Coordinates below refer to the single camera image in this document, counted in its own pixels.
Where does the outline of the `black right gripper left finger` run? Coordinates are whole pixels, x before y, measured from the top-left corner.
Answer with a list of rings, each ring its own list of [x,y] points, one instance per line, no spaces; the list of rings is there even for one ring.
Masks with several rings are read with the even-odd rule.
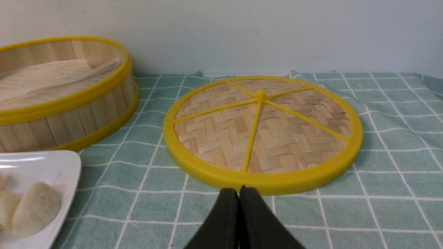
[[[185,249],[237,249],[238,195],[223,188],[209,215]]]

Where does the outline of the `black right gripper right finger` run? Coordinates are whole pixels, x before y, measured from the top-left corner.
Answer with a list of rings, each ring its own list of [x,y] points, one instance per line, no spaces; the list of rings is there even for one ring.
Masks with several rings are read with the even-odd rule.
[[[239,247],[241,249],[304,249],[272,213],[258,190],[239,192]]]

